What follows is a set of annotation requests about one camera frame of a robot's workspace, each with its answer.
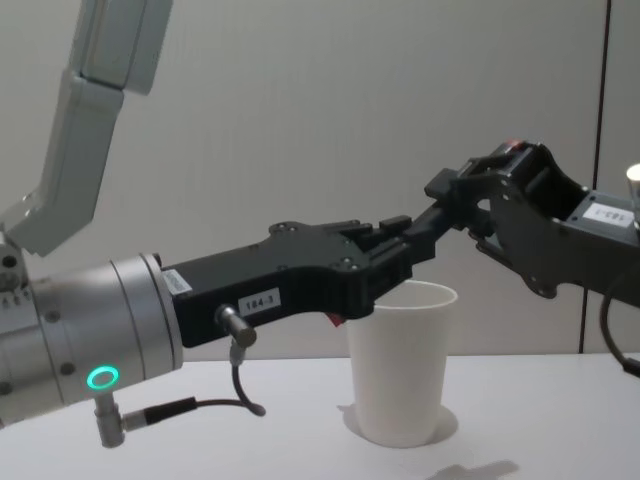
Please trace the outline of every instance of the paper cup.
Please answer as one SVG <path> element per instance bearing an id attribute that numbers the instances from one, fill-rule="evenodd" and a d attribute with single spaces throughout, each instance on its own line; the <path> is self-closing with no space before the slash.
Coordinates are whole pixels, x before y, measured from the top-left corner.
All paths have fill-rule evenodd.
<path id="1" fill-rule="evenodd" d="M 408 448 L 435 433 L 457 299 L 448 287 L 410 280 L 373 315 L 347 322 L 356 417 L 368 440 Z"/>

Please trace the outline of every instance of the label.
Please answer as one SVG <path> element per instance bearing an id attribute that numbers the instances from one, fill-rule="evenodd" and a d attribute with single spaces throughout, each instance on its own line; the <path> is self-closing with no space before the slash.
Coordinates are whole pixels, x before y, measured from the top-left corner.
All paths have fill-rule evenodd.
<path id="1" fill-rule="evenodd" d="M 633 213 L 629 210 L 622 210 L 621 208 L 610 207 L 601 203 L 591 204 L 582 217 L 622 228 L 627 228 L 633 223 Z"/>
<path id="2" fill-rule="evenodd" d="M 249 295 L 248 297 L 238 300 L 238 310 L 243 317 L 264 312 L 265 310 L 270 310 L 280 305 L 282 304 L 280 302 L 279 288 L 272 288 L 271 290 Z"/>
<path id="3" fill-rule="evenodd" d="M 162 276 L 173 296 L 193 290 L 191 285 L 176 270 L 165 270 L 162 272 Z"/>

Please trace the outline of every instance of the green led ring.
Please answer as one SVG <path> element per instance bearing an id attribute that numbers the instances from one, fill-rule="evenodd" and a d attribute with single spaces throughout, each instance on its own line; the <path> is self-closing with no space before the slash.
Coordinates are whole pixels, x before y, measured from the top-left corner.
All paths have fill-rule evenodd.
<path id="1" fill-rule="evenodd" d="M 96 383 L 96 377 L 100 375 L 110 375 L 111 379 L 105 383 Z M 112 367 L 111 365 L 102 365 L 98 368 L 94 368 L 89 376 L 87 377 L 87 386 L 91 390 L 106 390 L 107 388 L 113 387 L 120 378 L 120 372 L 116 367 Z"/>

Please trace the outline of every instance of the white table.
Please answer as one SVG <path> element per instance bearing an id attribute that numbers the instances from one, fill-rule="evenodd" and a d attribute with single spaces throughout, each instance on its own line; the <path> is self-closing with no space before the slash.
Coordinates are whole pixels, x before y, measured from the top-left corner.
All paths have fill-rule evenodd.
<path id="1" fill-rule="evenodd" d="M 441 432 L 448 439 L 408 450 L 373 445 L 345 425 L 349 360 L 252 361 L 242 369 L 265 418 L 203 408 L 104 450 L 85 402 L 1 431 L 0 478 L 640 478 L 640 380 L 607 355 L 452 357 L 443 404 L 457 431 L 451 435 L 449 418 Z M 193 394 L 230 396 L 229 377 L 226 363 L 192 363 L 117 399 L 130 411 Z"/>

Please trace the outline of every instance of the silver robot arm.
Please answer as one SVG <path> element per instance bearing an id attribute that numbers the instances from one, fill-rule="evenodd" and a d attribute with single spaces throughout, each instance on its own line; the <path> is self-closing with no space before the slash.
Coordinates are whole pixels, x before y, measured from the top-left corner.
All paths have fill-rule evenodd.
<path id="1" fill-rule="evenodd" d="M 124 90 L 153 83 L 172 0 L 84 0 L 39 186 L 0 217 L 0 429 L 95 398 L 105 446 L 124 437 L 112 392 L 182 365 L 171 294 L 151 255 L 30 281 L 94 214 Z"/>

